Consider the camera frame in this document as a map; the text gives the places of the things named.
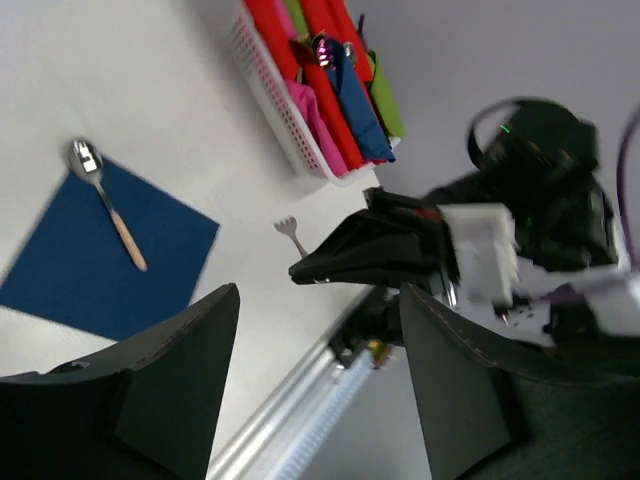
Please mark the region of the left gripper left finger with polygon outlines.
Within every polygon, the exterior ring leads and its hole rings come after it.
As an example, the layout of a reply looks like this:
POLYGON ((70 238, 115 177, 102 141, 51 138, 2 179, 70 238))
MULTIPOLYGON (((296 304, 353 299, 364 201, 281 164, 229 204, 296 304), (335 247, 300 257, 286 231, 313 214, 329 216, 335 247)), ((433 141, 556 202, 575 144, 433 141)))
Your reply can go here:
POLYGON ((239 318, 225 284, 94 354, 1 381, 5 479, 202 479, 239 318))

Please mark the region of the large white tray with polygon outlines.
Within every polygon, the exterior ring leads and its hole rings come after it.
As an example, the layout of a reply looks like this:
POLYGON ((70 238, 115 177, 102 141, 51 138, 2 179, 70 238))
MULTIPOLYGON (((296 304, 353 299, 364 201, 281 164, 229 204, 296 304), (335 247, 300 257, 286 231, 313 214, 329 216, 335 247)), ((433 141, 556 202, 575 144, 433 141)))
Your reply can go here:
POLYGON ((234 59, 299 177, 346 186, 374 166, 363 164, 342 177, 329 168, 285 80, 308 85, 303 66, 317 64, 326 73, 333 66, 335 44, 352 61, 392 152, 402 138, 389 137, 368 87, 373 79, 362 19, 354 18, 344 1, 240 1, 230 31, 234 59))

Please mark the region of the pink napkin roll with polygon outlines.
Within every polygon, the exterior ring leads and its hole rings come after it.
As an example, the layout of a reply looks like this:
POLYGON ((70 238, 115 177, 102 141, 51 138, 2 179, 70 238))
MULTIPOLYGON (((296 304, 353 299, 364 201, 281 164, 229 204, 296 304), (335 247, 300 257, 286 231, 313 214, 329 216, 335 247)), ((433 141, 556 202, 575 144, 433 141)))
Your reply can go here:
POLYGON ((314 90, 289 79, 285 84, 332 173, 342 177, 347 173, 347 166, 320 113, 314 90))

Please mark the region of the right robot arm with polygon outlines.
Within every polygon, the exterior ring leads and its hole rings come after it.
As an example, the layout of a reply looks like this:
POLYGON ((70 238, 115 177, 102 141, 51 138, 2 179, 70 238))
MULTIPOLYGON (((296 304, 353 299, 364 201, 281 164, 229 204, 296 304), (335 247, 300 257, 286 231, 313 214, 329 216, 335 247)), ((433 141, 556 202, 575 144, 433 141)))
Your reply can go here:
POLYGON ((352 283, 423 289, 447 306, 464 291, 498 318, 548 304, 556 345, 602 338, 586 296, 572 286, 516 289, 517 262, 576 273, 617 262, 614 211, 595 179, 596 127, 549 100, 505 101, 511 116, 486 147, 467 131, 471 173, 415 198, 380 187, 291 266, 299 285, 352 283))

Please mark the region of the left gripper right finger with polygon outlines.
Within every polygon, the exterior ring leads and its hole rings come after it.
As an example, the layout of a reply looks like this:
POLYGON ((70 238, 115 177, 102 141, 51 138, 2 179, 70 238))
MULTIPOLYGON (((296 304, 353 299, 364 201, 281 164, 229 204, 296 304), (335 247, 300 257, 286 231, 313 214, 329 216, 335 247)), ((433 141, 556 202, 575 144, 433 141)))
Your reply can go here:
POLYGON ((435 479, 635 479, 639 352, 549 355, 406 285, 404 346, 435 479))

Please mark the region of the blue paper napkin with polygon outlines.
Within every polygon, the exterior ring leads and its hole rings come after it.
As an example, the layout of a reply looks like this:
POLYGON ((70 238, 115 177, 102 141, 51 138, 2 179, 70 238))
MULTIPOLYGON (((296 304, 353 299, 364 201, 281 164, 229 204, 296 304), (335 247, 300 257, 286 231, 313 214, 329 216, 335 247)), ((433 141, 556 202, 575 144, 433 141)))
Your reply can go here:
POLYGON ((132 263, 95 190, 70 173, 5 277, 3 306, 123 340, 189 305, 218 223, 112 161, 103 185, 147 270, 132 263))

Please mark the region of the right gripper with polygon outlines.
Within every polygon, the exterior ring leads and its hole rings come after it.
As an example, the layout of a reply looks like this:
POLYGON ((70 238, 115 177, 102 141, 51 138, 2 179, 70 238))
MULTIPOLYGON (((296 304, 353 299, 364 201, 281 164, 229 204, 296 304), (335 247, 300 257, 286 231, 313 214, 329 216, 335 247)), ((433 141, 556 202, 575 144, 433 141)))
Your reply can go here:
POLYGON ((348 215, 289 268, 294 283, 446 288, 451 242, 466 299, 499 308, 514 305, 519 281, 515 222, 506 206, 437 206, 380 187, 363 194, 366 207, 348 215))

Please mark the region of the green napkin roll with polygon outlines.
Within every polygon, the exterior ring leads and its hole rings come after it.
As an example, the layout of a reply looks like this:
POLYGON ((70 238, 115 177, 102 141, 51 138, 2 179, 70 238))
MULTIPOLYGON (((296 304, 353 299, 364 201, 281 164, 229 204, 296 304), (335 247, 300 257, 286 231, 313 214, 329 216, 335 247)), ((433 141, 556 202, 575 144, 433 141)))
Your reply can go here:
POLYGON ((406 131, 391 84, 377 53, 369 50, 367 54, 373 74, 368 90, 378 116, 389 137, 403 138, 406 131))

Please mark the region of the silver fork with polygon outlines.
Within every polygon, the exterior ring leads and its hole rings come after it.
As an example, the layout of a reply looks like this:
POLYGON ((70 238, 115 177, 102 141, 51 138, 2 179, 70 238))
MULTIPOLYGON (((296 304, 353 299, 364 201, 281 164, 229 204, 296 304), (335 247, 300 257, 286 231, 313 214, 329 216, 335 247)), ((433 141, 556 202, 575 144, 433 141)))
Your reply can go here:
POLYGON ((302 259, 304 259, 308 255, 307 250, 303 247, 302 243, 298 238, 298 235, 297 235, 298 223, 295 217, 289 216, 289 217, 283 218, 279 221, 276 221, 273 224, 273 226, 279 233, 288 237, 293 242, 302 259))

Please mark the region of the wooden handle spoon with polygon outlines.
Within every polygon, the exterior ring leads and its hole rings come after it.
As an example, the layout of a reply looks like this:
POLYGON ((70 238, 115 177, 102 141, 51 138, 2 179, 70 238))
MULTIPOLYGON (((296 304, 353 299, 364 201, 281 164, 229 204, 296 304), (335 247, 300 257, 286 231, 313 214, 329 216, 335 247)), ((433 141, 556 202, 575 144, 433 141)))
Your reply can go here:
POLYGON ((87 138, 74 138, 67 149, 67 163, 78 178, 97 191, 133 264, 146 272, 148 265, 144 255, 102 186, 104 160, 101 152, 87 138))

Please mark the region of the aluminium rail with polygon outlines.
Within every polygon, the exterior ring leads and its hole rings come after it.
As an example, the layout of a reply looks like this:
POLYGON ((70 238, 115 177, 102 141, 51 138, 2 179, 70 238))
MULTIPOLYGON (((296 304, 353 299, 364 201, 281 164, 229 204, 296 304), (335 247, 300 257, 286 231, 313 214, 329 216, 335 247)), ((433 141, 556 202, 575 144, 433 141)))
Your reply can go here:
POLYGON ((302 423, 304 406, 309 406, 309 400, 319 392, 319 381, 327 380, 329 370, 336 364, 350 367, 363 350, 370 352, 363 340, 348 346, 344 342, 345 334, 366 309, 384 299, 385 293, 383 287, 369 287, 356 297, 239 432, 212 458, 207 473, 209 479, 267 479, 302 423))

